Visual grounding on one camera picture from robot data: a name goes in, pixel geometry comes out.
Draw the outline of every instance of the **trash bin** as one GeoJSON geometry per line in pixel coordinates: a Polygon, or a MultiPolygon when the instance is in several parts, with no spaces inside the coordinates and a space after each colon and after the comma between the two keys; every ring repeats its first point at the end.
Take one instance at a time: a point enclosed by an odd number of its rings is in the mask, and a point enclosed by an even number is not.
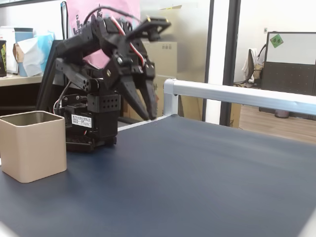
{"type": "Polygon", "coordinates": [[[2,171],[30,183],[67,169],[65,119],[44,111],[0,117],[2,171]]]}
{"type": "Polygon", "coordinates": [[[275,116],[280,119],[287,119],[290,117],[290,112],[285,110],[276,110],[275,116]]]}

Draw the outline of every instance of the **wooden shelf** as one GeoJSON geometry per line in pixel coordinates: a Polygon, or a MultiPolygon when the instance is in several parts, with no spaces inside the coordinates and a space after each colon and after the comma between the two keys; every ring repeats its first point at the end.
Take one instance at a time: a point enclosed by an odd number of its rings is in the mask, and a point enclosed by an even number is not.
{"type": "Polygon", "coordinates": [[[42,76],[21,77],[20,75],[12,75],[11,77],[0,78],[0,86],[41,83],[41,79],[42,79],[42,76]]]}

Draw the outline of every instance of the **blue table surface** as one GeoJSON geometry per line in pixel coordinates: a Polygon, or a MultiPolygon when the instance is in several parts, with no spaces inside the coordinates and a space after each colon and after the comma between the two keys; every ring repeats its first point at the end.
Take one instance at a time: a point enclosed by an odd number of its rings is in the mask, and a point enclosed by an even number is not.
{"type": "Polygon", "coordinates": [[[30,184],[1,172],[0,221],[20,237],[297,237],[316,207],[315,151],[172,116],[30,184]]]}

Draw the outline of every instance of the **white metal rail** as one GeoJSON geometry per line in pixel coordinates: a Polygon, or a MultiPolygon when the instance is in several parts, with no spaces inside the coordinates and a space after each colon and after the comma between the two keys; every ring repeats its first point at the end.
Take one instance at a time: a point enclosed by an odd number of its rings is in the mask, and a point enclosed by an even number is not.
{"type": "Polygon", "coordinates": [[[168,79],[164,115],[178,114],[178,95],[316,115],[316,96],[168,79]]]}

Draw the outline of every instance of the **screw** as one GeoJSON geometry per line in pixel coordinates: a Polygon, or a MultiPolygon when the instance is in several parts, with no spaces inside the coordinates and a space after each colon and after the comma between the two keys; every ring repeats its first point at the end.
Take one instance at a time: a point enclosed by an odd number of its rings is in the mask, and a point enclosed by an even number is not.
{"type": "Polygon", "coordinates": [[[118,64],[122,64],[122,63],[123,63],[123,60],[120,57],[118,57],[118,64]]]}

